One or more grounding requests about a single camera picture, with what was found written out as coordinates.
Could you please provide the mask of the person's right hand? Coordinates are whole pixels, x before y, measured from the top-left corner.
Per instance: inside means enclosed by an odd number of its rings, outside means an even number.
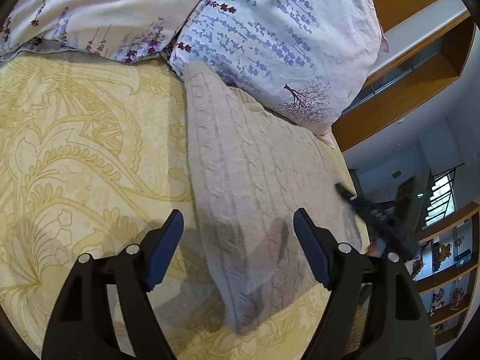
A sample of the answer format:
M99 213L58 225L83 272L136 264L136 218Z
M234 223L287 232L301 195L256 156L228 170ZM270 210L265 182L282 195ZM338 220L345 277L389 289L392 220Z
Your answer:
M370 257L380 258L386 252L387 244L383 238L377 238L368 246L366 255Z

